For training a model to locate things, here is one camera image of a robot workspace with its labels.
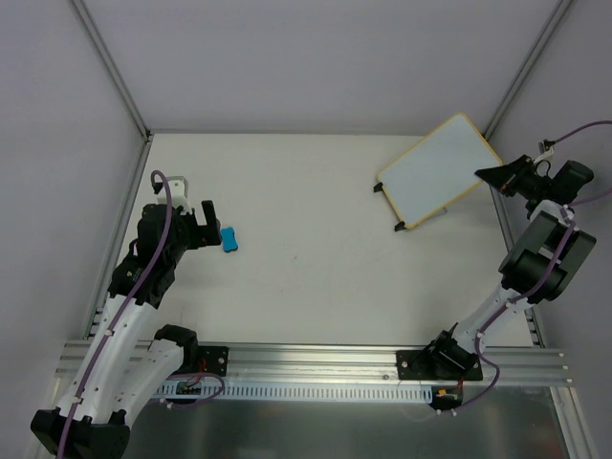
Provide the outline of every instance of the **yellow border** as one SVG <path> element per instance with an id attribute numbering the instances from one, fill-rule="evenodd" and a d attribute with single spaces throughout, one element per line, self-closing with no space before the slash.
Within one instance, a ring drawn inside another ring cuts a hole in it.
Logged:
<path id="1" fill-rule="evenodd" d="M 449 122 L 451 122 L 452 120 L 454 120 L 457 117 L 463 117 L 464 120 L 466 120 L 468 122 L 468 124 L 471 126 L 471 128 L 474 130 L 474 132 L 476 134 L 478 134 L 478 136 L 480 137 L 480 139 L 482 140 L 483 144 L 486 145 L 489 150 L 491 151 L 492 155 L 494 158 L 497 159 L 497 161 L 499 162 L 499 165 L 502 165 L 503 162 L 501 161 L 501 158 L 499 158 L 499 156 L 497 156 L 497 153 L 495 153 L 493 151 L 493 149 L 491 148 L 491 146 L 489 145 L 489 143 L 485 140 L 484 137 L 482 137 L 482 134 L 480 134 L 480 132 L 478 131 L 478 129 L 476 128 L 476 126 L 474 126 L 474 123 L 471 122 L 471 120 L 468 118 L 468 115 L 466 115 L 463 112 L 459 112 L 459 113 L 455 113 L 452 117 L 450 117 L 448 120 L 444 121 L 442 124 L 440 124 L 438 127 L 436 127 L 433 131 L 431 131 L 429 134 L 427 134 L 425 137 L 423 137 L 422 139 L 420 139 L 418 142 L 416 142 L 414 145 L 412 145 L 410 147 L 410 149 L 408 149 L 408 151 L 406 151 L 402 156 L 400 156 L 397 160 L 393 161 L 390 165 L 388 165 L 387 167 L 385 167 L 383 170 L 381 170 L 377 176 L 376 176 L 376 180 L 378 182 L 382 182 L 381 180 L 381 174 L 383 172 L 386 171 L 386 169 L 388 169 L 389 167 L 391 167 L 393 164 L 395 164 L 397 161 L 399 161 L 401 158 L 403 158 L 405 155 L 407 155 L 408 153 L 410 153 L 413 149 L 415 149 L 417 146 L 419 146 L 419 144 L 421 144 L 422 142 L 426 141 L 427 139 L 429 139 L 429 137 L 431 137 L 433 134 L 435 134 L 437 131 L 439 131 L 440 129 L 442 129 L 445 125 L 447 125 Z M 422 224 L 427 218 L 433 216 L 434 214 L 438 213 L 440 210 L 442 210 L 443 208 L 445 208 L 446 206 L 448 206 L 449 204 L 452 204 L 453 202 L 455 202 L 456 200 L 458 200 L 459 198 L 461 198 L 462 196 L 465 196 L 466 194 L 468 194 L 470 191 L 472 191 L 474 188 L 476 188 L 477 186 L 479 186 L 482 183 L 482 180 L 479 180 L 478 182 L 476 182 L 474 185 L 469 186 L 466 190 L 462 191 L 461 193 L 459 193 L 457 196 L 455 196 L 454 198 L 450 199 L 449 201 L 446 201 L 444 204 L 442 204 L 441 206 L 439 206 L 438 208 L 436 208 L 434 211 L 432 211 L 430 214 L 426 215 L 425 217 L 423 217 L 421 220 L 417 221 L 416 223 L 412 224 L 412 225 L 408 225 L 406 224 L 406 228 L 408 228 L 409 230 L 413 229 L 414 227 L 416 227 L 417 225 Z M 389 195 L 389 193 L 386 192 L 386 188 L 384 187 L 384 184 L 382 184 L 382 191 L 384 192 L 384 195 L 386 196 L 386 199 L 389 201 L 389 204 L 391 205 L 391 207 L 393 208 L 393 211 L 397 214 L 398 218 L 400 219 L 401 222 L 405 222 L 404 217 L 402 216 L 402 214 L 400 213 L 400 211 L 398 210 L 397 205 L 395 204 L 395 202 L 393 201 L 393 199 L 391 198 L 391 196 Z"/>

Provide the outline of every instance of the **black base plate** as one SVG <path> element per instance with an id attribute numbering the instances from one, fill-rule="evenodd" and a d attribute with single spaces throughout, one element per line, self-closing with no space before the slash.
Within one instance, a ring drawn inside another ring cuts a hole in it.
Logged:
<path id="1" fill-rule="evenodd" d="M 204 359 L 204 371 L 217 376 L 228 373 L 230 349 L 226 346 L 198 346 L 198 361 Z"/>
<path id="2" fill-rule="evenodd" d="M 410 368 L 410 363 L 417 357 L 421 351 L 397 351 L 395 353 L 395 359 L 398 368 L 398 378 L 400 381 L 457 381 L 458 378 L 440 378 L 439 375 L 427 371 L 423 365 L 418 367 L 417 365 L 413 365 L 414 369 Z M 472 368 L 464 375 L 465 381 L 482 381 L 482 367 L 480 361 L 478 362 L 478 367 Z"/>

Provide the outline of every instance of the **table surface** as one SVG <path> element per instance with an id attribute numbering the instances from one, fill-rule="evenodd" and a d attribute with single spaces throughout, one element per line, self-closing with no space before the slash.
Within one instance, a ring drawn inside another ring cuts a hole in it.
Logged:
<path id="1" fill-rule="evenodd" d="M 123 241 L 154 202 L 149 175 L 184 175 L 198 219 L 211 199 L 239 250 L 185 254 L 144 330 L 166 323 L 199 340 L 426 344 L 477 308 L 506 254 L 487 187 L 416 229 L 397 217 L 376 174 L 420 138 L 158 134 Z M 493 345 L 531 346 L 523 315 Z"/>

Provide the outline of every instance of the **wall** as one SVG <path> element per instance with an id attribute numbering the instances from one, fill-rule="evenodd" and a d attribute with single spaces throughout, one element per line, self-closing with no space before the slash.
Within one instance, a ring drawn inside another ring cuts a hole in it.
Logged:
<path id="1" fill-rule="evenodd" d="M 32 457 L 140 138 L 68 3 L 0 4 L 0 457 Z"/>
<path id="2" fill-rule="evenodd" d="M 484 130 L 557 0 L 87 0 L 152 129 Z"/>
<path id="3" fill-rule="evenodd" d="M 492 139 L 507 161 L 537 155 L 536 143 L 556 139 L 591 120 L 612 119 L 612 3 L 580 0 L 544 53 L 518 101 Z M 557 147 L 557 166 L 580 161 L 596 172 L 582 196 L 612 186 L 612 126 L 589 129 Z M 508 203 L 514 229 L 525 227 L 524 200 Z M 577 208 L 579 225 L 598 243 L 565 293 L 540 308 L 549 344 L 563 347 L 601 457 L 612 457 L 612 199 Z"/>

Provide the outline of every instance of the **blue sponge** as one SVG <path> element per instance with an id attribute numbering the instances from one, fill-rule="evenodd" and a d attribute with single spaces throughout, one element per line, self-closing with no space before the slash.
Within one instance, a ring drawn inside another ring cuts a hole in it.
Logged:
<path id="1" fill-rule="evenodd" d="M 223 239 L 223 251 L 237 251 L 238 243 L 236 242 L 236 235 L 234 234 L 232 227 L 221 229 L 221 238 Z"/>

